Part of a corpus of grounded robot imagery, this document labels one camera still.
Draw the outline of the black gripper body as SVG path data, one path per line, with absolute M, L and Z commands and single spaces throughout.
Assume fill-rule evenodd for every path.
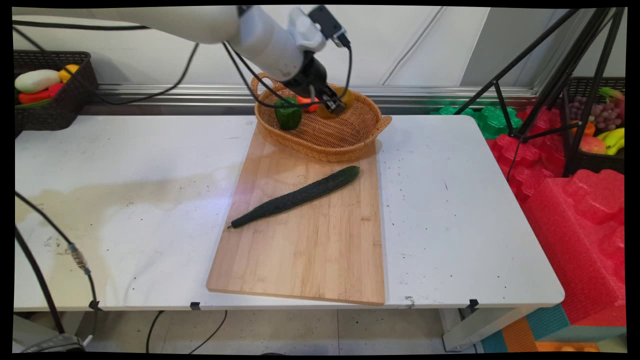
M 327 82 L 327 71 L 314 55 L 304 55 L 302 66 L 294 76 L 294 93 L 303 98 L 319 101 L 334 98 L 335 91 Z

